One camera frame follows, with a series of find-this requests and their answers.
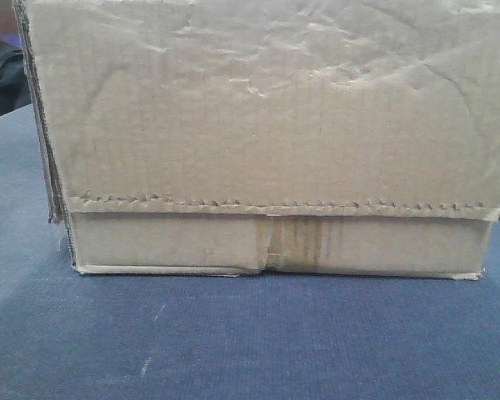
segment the box bottom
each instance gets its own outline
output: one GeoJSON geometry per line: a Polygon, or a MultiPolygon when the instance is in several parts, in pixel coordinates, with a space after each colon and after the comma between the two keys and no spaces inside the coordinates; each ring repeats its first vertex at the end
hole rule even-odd
{"type": "Polygon", "coordinates": [[[491,227],[424,217],[71,216],[80,273],[238,276],[272,269],[477,279],[491,227]]]}

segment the torn edge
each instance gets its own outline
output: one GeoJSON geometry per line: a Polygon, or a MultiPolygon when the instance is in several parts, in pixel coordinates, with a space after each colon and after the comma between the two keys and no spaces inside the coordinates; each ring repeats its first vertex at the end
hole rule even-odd
{"type": "Polygon", "coordinates": [[[71,213],[211,213],[252,215],[314,215],[314,216],[381,216],[381,217],[432,217],[462,218],[497,221],[499,208],[471,204],[396,204],[395,202],[296,202],[285,201],[268,205],[253,205],[237,200],[191,200],[175,202],[170,197],[152,196],[82,196],[67,197],[71,213]]]}
{"type": "Polygon", "coordinates": [[[37,135],[39,137],[39,147],[41,148],[42,170],[47,187],[48,222],[59,224],[61,221],[64,221],[67,231],[68,250],[71,254],[72,265],[75,265],[76,253],[74,252],[72,232],[68,220],[67,208],[63,200],[63,187],[59,178],[58,167],[48,138],[48,125],[44,113],[37,67],[32,52],[32,42],[29,37],[29,21],[24,0],[13,0],[13,9],[15,11],[19,36],[22,40],[24,71],[30,89],[37,135]]]}

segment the box lid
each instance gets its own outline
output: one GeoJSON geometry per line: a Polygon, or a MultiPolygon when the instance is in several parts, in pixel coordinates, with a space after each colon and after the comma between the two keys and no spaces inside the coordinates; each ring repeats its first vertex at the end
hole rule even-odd
{"type": "Polygon", "coordinates": [[[500,217],[500,2],[19,0],[54,215],[500,217]]]}

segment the cardboard box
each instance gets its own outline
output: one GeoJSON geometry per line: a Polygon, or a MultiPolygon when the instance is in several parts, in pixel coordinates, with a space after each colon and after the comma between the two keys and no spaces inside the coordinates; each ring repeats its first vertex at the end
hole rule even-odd
{"type": "Polygon", "coordinates": [[[15,8],[79,272],[481,273],[500,1],[15,8]]]}

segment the blue fabric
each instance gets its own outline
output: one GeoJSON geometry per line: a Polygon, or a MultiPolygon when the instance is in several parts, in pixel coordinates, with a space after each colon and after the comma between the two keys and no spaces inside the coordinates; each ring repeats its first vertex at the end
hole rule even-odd
{"type": "Polygon", "coordinates": [[[500,224],[478,282],[82,277],[30,107],[0,118],[0,399],[500,399],[500,224]]]}

